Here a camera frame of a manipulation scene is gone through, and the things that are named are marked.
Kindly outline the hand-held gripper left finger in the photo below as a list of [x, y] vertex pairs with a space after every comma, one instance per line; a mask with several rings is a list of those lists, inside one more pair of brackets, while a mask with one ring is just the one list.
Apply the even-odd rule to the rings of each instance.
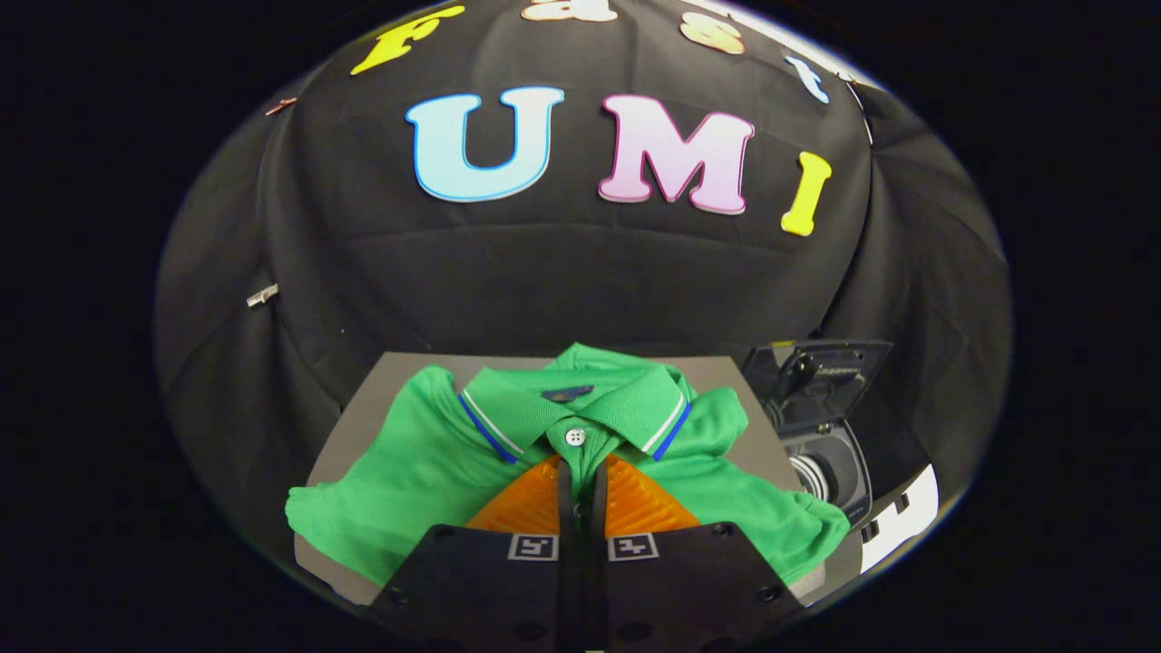
[[419, 652], [580, 652], [569, 507], [570, 472], [551, 455], [466, 525], [431, 526], [366, 615]]

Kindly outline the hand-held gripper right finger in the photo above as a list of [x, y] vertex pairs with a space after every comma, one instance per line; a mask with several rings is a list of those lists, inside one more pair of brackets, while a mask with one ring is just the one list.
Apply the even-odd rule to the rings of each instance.
[[621, 455], [594, 478], [594, 623], [607, 652], [741, 652], [805, 605], [733, 521], [700, 521]]

